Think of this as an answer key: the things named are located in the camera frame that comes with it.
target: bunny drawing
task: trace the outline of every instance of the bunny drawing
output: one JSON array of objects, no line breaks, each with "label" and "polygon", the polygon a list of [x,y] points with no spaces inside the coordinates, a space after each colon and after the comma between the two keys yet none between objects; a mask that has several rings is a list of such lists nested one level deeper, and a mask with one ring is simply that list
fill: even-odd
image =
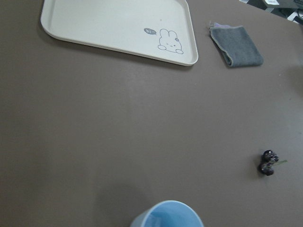
[{"label": "bunny drawing", "polygon": [[183,54],[182,45],[177,37],[177,33],[175,33],[174,31],[161,29],[160,35],[160,45],[158,46],[160,50]]}]

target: white label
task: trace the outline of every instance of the white label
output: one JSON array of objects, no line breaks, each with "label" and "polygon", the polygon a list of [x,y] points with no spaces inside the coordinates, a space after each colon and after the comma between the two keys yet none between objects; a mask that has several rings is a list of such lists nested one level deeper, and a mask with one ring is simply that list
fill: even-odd
[{"label": "white label", "polygon": [[279,5],[277,0],[265,0],[268,5]]}]

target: tray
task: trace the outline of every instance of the tray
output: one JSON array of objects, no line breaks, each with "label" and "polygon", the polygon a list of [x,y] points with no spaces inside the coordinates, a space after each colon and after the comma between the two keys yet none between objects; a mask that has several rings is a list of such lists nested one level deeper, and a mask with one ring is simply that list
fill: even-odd
[{"label": "tray", "polygon": [[198,60],[185,0],[45,0],[41,24],[64,41],[185,66]]}]

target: folded towel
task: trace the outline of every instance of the folded towel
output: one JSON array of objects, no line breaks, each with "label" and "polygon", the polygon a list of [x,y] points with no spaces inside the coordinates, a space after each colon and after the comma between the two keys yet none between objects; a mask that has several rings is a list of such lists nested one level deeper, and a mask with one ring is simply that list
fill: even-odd
[{"label": "folded towel", "polygon": [[263,57],[243,26],[231,27],[214,23],[210,35],[230,67],[263,64]]}]

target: plastic cup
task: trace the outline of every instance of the plastic cup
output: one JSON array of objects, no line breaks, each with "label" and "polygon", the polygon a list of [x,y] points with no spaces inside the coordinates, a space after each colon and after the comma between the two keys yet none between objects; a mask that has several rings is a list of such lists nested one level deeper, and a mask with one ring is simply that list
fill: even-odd
[{"label": "plastic cup", "polygon": [[200,217],[188,205],[163,201],[134,219],[130,227],[204,227]]}]

